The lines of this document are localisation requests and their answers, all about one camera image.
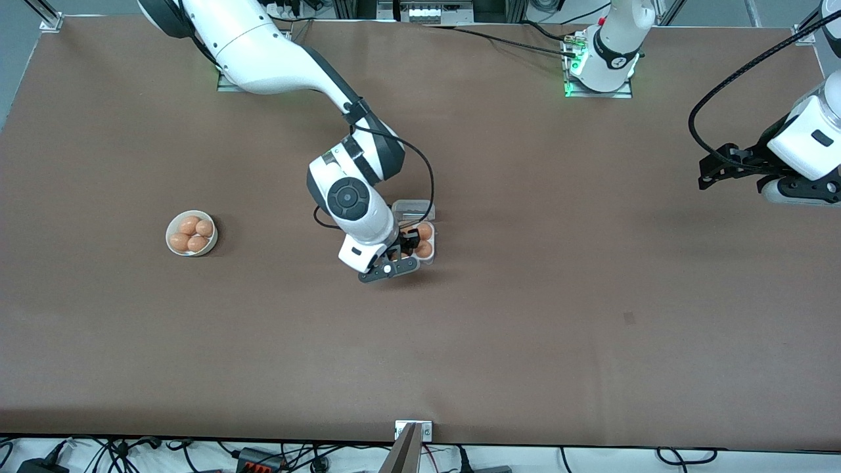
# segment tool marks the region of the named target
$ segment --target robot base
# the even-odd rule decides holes
[[[598,97],[598,98],[632,98],[631,77],[633,77],[633,66],[628,79],[624,84],[613,92],[598,92],[585,86],[571,71],[578,69],[581,62],[587,55],[586,38],[584,31],[576,31],[574,35],[568,35],[561,41],[561,51],[572,52],[575,58],[563,57],[561,67],[563,68],[563,94],[566,97]]]

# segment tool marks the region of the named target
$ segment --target bowl of eggs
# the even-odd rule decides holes
[[[201,210],[182,212],[167,227],[167,247],[178,256],[202,256],[218,239],[213,219]]]

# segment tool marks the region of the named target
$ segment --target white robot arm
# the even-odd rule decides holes
[[[596,92],[622,87],[656,16],[652,0],[613,0],[604,21],[584,31],[585,52],[569,73]]]
[[[315,202],[346,233],[339,258],[360,273],[368,272],[399,240],[391,210],[373,189],[403,166],[405,150],[394,132],[317,51],[286,40],[257,0],[138,2],[155,26],[173,37],[192,37],[247,92],[317,90],[349,125],[379,133],[355,129],[317,157],[306,178]]]
[[[823,32],[841,57],[841,1],[823,0],[821,11],[822,19],[818,24],[825,23]],[[799,35],[808,34],[807,30],[814,30],[818,24],[802,29]],[[771,55],[773,53],[763,54],[765,58]],[[727,85],[734,76],[722,84]],[[690,116],[690,129],[696,139],[695,114],[714,93],[708,94]],[[764,177],[757,182],[758,190],[770,202],[841,206],[839,165],[841,71],[836,71],[797,100],[792,111],[768,128],[756,145],[741,150],[733,143],[727,143],[702,159],[698,186],[704,190],[724,179],[759,174]]]

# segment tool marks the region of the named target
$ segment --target table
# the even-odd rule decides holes
[[[472,35],[310,25],[436,172],[435,264],[363,285],[304,185],[346,133],[326,98],[217,93],[143,17],[68,18],[0,135],[0,431],[388,440],[423,418],[439,442],[836,449],[838,213],[699,192],[685,125],[788,34],[655,29],[634,99],[599,100]],[[753,144],[819,81],[791,47],[699,129]],[[428,185],[408,154],[378,189]],[[222,238],[178,258],[164,229],[192,208]]]

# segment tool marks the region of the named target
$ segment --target brown egg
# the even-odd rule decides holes
[[[192,235],[196,232],[196,224],[198,223],[198,217],[195,215],[190,215],[184,217],[184,220],[178,224],[178,231],[183,233],[184,235]]]
[[[418,258],[428,258],[432,256],[432,245],[429,242],[420,242],[415,248],[415,254]]]
[[[432,238],[432,225],[428,223],[421,223],[418,225],[418,235],[421,240],[429,240]]]
[[[202,237],[210,238],[213,235],[213,222],[209,220],[201,220],[196,224],[196,233]]]
[[[187,248],[191,252],[201,251],[206,246],[208,246],[208,239],[203,236],[194,236],[187,242]]]
[[[188,235],[183,233],[175,233],[169,237],[169,246],[177,252],[187,251],[187,241],[190,239]]]

